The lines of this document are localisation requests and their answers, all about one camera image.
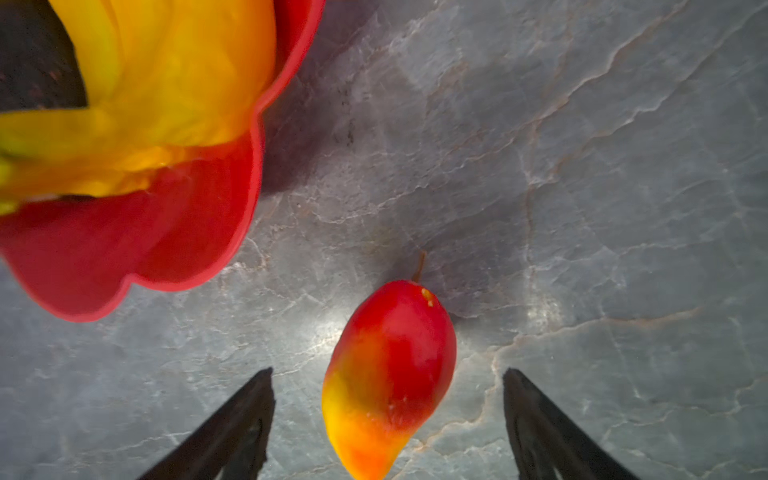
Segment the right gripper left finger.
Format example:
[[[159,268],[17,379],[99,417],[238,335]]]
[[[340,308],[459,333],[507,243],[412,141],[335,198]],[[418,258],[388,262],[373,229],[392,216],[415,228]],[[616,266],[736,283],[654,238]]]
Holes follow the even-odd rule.
[[[275,412],[272,368],[257,372],[143,479],[256,479]]]

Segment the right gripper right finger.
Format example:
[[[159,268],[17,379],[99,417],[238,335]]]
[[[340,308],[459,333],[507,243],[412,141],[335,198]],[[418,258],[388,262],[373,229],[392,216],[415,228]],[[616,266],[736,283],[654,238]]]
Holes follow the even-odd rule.
[[[518,369],[503,375],[503,402],[521,479],[637,480]]]

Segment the red-yellow mango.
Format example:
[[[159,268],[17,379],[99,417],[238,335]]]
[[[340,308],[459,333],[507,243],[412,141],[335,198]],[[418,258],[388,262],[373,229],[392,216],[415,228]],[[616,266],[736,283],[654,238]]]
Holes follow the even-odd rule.
[[[455,329],[422,272],[382,285],[356,308],[324,376],[327,437],[354,479],[385,478],[452,382]]]

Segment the yellow fake banana bunch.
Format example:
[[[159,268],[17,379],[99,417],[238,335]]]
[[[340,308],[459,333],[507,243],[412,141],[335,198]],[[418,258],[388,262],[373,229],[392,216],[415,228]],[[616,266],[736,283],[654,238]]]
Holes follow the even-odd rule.
[[[1,211],[148,188],[249,129],[277,61],[270,1],[56,1],[83,108],[1,117]]]

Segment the dark fake avocado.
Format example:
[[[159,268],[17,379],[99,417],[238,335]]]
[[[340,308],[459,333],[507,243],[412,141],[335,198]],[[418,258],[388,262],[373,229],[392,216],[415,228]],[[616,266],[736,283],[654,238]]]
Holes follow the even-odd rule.
[[[1,3],[1,111],[82,108],[73,44],[48,1]]]

